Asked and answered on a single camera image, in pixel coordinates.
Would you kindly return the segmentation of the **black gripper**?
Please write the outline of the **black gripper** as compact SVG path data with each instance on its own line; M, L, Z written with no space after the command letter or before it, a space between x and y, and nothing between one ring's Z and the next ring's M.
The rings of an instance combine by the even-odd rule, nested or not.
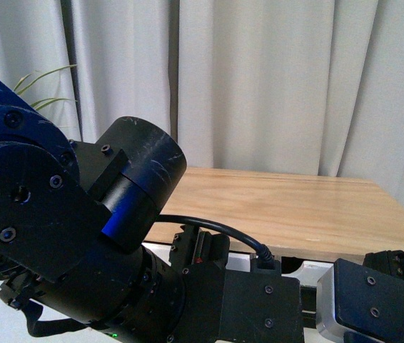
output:
M185 284L185 304L168 342L303 342L300 282L264 269L255 257L247 272L227 268L230 240L183 225L170 252Z

